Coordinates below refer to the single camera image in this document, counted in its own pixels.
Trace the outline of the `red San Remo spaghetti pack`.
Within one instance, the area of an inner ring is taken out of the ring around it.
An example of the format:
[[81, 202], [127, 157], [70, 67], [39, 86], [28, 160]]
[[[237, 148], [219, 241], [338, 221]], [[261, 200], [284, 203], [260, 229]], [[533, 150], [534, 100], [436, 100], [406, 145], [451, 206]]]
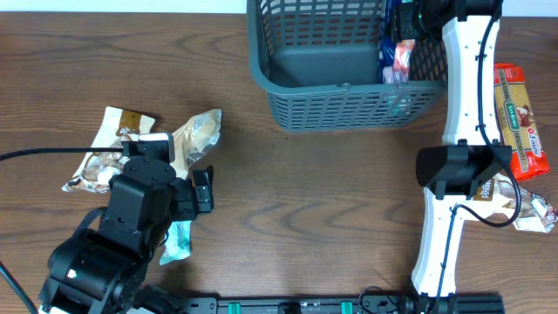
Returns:
[[523, 69], [515, 64], [495, 64], [494, 101], [500, 134], [512, 148], [510, 168], [517, 181], [527, 181], [550, 171], [541, 144], [525, 84]]

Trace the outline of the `grey plastic lattice basket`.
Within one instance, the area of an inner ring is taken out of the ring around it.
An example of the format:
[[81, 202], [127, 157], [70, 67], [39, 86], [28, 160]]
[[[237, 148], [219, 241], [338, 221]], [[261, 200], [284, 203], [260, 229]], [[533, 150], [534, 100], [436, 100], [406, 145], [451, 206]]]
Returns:
[[249, 64], [289, 132], [405, 126], [447, 88], [441, 41], [415, 40], [407, 83], [378, 81], [383, 0], [248, 0]]

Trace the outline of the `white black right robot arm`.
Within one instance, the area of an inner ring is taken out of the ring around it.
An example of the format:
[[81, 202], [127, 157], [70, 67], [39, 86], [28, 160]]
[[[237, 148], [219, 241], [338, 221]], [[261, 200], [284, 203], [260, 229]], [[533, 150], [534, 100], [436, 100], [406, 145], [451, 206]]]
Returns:
[[416, 175], [424, 189], [425, 219], [411, 281], [420, 297], [447, 298], [456, 291], [454, 271], [463, 225], [490, 227], [493, 211], [475, 200], [498, 172], [509, 173], [512, 149], [500, 141], [493, 104], [493, 65], [500, 1], [413, 1], [390, 11], [396, 39], [441, 41], [446, 50], [447, 118], [442, 143], [418, 152]]

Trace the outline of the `beige brown snack bag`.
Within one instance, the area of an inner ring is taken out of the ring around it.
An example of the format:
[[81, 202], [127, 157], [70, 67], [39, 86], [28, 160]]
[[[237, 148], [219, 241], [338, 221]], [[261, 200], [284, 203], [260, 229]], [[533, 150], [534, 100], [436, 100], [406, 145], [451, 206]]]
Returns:
[[[521, 209], [513, 222], [519, 231], [549, 233], [557, 223], [557, 208], [541, 196], [520, 188]], [[492, 214], [503, 214], [510, 218], [515, 211], [515, 193], [512, 182], [502, 174], [478, 188], [477, 194], [468, 204], [483, 218]]]

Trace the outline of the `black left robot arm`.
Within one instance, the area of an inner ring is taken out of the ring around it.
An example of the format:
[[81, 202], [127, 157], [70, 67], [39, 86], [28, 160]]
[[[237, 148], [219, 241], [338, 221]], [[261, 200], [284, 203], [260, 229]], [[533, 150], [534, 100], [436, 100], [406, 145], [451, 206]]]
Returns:
[[111, 178], [99, 227], [83, 221], [52, 252], [39, 294], [43, 313], [125, 313], [173, 222], [192, 221], [214, 208], [214, 170], [178, 177], [171, 165], [134, 157]]

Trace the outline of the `blue Kleenex tissue pack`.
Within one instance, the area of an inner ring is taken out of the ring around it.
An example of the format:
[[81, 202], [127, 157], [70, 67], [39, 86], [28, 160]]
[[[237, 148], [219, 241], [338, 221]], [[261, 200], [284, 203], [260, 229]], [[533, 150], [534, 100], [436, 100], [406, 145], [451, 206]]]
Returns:
[[416, 44], [414, 39], [394, 42], [388, 25], [391, 21], [391, 9], [397, 8], [401, 0], [385, 0], [380, 22], [380, 39], [378, 41], [378, 81], [383, 84], [407, 83], [411, 71], [412, 51]]

